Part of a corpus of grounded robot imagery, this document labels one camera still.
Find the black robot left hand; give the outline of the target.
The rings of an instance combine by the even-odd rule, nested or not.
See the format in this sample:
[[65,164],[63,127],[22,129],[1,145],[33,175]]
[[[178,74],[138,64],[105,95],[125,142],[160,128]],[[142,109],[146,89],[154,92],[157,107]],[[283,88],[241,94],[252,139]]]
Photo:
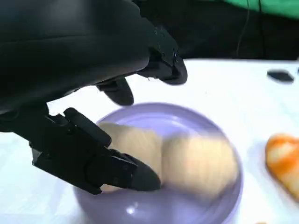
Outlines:
[[50,115],[49,101],[95,85],[132,105],[126,77],[170,85],[187,71],[169,33],[129,0],[3,0],[0,3],[0,130],[29,142],[33,165],[97,195],[104,184],[160,188],[158,175],[74,108]]

